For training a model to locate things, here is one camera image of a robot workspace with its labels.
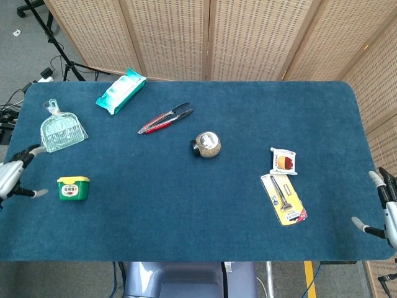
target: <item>product label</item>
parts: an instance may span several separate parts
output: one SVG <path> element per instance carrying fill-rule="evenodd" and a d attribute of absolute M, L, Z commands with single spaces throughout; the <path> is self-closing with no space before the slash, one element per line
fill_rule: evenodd
<path fill-rule="evenodd" d="M 79 187 L 75 184 L 65 184 L 61 189 L 62 196 L 73 197 L 79 193 Z"/>

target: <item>blue carpeted table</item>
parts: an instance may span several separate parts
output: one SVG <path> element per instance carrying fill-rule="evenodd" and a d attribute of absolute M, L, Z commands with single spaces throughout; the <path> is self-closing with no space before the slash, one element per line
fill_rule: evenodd
<path fill-rule="evenodd" d="M 110 83 L 34 84 L 7 157 L 40 141 L 55 98 L 89 138 L 39 155 L 22 176 L 39 199 L 12 197 L 0 213 L 1 260 L 366 260 L 392 255 L 360 232 L 356 215 L 383 226 L 373 169 L 351 88 L 341 82 L 148 82 L 117 114 L 95 100 Z M 195 112 L 138 135 L 161 112 L 190 101 Z M 193 157 L 189 141 L 216 132 L 222 150 Z M 270 147 L 297 153 L 292 184 L 308 218 L 282 227 L 259 176 Z M 89 197 L 58 198 L 60 176 L 87 176 Z"/>

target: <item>wet wipes package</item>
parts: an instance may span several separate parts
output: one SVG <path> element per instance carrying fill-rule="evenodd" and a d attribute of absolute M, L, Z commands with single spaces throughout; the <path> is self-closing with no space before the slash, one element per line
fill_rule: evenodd
<path fill-rule="evenodd" d="M 129 68 L 125 76 L 121 76 L 104 95 L 97 99 L 96 104 L 107 109 L 111 115 L 115 115 L 145 85 L 145 82 L 146 77 Z"/>

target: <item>dustpan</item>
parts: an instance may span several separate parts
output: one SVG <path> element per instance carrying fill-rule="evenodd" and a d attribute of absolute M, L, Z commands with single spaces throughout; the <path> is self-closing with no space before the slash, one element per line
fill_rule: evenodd
<path fill-rule="evenodd" d="M 76 115 L 60 112 L 55 99 L 44 103 L 44 107 L 52 114 L 40 127 L 42 143 L 47 152 L 69 147 L 88 137 Z"/>

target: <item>gray carpet floor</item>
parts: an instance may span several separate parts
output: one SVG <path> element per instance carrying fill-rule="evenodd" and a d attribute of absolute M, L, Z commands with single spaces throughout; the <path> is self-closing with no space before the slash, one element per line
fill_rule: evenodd
<path fill-rule="evenodd" d="M 0 104 L 6 103 L 10 95 L 28 82 L 40 79 L 40 72 L 50 67 L 50 60 L 59 55 L 55 47 L 47 43 L 47 38 L 33 15 L 27 12 L 21 19 L 16 7 L 23 5 L 21 0 L 3 0 L 0 10 Z M 41 17 L 47 19 L 47 9 L 39 7 Z M 13 36 L 19 29 L 20 35 Z M 79 57 L 54 23 L 56 38 L 65 46 L 70 59 Z M 59 58 L 53 60 L 56 81 L 62 79 Z M 83 73 L 84 77 L 94 80 L 94 74 Z M 76 81 L 73 74 L 68 77 Z M 117 75 L 99 75 L 99 81 L 115 81 Z M 17 93 L 12 102 L 23 99 Z M 4 160 L 7 146 L 0 146 L 0 161 Z M 265 266 L 257 263 L 257 275 L 265 283 Z M 277 298 L 301 297 L 306 289 L 303 262 L 273 263 L 274 289 Z M 323 298 L 369 298 L 372 297 L 362 262 L 355 265 L 323 266 L 316 281 L 317 297 Z M 0 297 L 108 297 L 113 289 L 113 269 L 109 262 L 70 263 L 70 262 L 0 262 Z M 265 297 L 258 285 L 259 297 Z"/>

